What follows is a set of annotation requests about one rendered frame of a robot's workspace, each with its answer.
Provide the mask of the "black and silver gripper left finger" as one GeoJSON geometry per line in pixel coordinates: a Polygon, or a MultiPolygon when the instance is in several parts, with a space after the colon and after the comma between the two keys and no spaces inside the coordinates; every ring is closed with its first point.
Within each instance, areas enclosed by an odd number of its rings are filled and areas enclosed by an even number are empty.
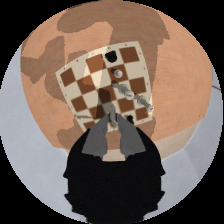
{"type": "Polygon", "coordinates": [[[66,170],[63,177],[68,179],[71,171],[81,163],[94,161],[95,156],[103,156],[107,154],[107,138],[105,134],[108,132],[108,124],[110,122],[110,113],[107,113],[91,128],[88,128],[82,136],[72,146],[68,159],[66,170]]]}

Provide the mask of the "white pawn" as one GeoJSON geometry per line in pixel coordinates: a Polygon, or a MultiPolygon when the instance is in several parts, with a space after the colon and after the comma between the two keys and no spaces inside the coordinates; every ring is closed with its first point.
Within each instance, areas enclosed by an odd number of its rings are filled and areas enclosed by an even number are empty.
{"type": "Polygon", "coordinates": [[[113,130],[114,131],[116,131],[117,130],[117,122],[116,122],[116,120],[113,122],[113,121],[111,121],[111,124],[113,125],[113,130]]]}
{"type": "Polygon", "coordinates": [[[115,70],[115,72],[114,72],[115,77],[120,78],[120,77],[122,77],[122,75],[123,75],[123,73],[121,70],[119,70],[119,69],[115,70]]]}

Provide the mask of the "white chess king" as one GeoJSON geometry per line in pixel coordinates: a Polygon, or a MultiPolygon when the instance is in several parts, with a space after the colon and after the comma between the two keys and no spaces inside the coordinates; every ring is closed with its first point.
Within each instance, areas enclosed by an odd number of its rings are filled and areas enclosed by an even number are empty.
{"type": "Polygon", "coordinates": [[[132,100],[134,98],[134,93],[130,90],[129,86],[122,84],[119,86],[119,93],[124,95],[127,100],[132,100]]]}

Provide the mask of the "white queen chess piece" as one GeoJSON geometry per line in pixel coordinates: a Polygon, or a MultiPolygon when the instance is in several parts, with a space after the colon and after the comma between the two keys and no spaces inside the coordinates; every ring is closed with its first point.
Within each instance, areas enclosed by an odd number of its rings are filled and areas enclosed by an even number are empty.
{"type": "Polygon", "coordinates": [[[154,110],[154,106],[147,103],[147,98],[145,96],[140,96],[138,98],[137,102],[140,106],[145,106],[145,108],[148,110],[148,112],[152,112],[154,110]]]}

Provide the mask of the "brown and cream chessboard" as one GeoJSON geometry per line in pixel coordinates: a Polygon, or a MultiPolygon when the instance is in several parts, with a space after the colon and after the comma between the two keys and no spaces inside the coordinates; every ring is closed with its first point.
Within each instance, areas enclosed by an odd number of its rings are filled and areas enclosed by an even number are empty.
{"type": "MultiPolygon", "coordinates": [[[[132,115],[134,125],[152,120],[152,112],[137,102],[140,96],[152,105],[149,74],[138,41],[105,46],[86,53],[63,66],[56,73],[62,93],[74,117],[85,132],[108,113],[110,106],[125,119],[132,115]],[[115,50],[116,62],[109,62],[105,54],[115,50]],[[120,78],[114,76],[121,70],[120,78]],[[127,100],[119,93],[126,84],[134,93],[127,100]]],[[[127,120],[127,119],[126,119],[127,120]]]]}

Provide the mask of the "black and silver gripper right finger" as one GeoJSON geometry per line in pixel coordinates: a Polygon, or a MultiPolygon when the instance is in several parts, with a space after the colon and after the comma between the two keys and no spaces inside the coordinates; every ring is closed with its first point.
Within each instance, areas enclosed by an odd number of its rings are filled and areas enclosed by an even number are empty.
{"type": "Polygon", "coordinates": [[[115,113],[118,131],[121,133],[120,152],[133,155],[134,160],[144,160],[153,164],[163,176],[166,172],[162,167],[161,157],[154,142],[139,128],[134,126],[120,114],[115,113]]]}

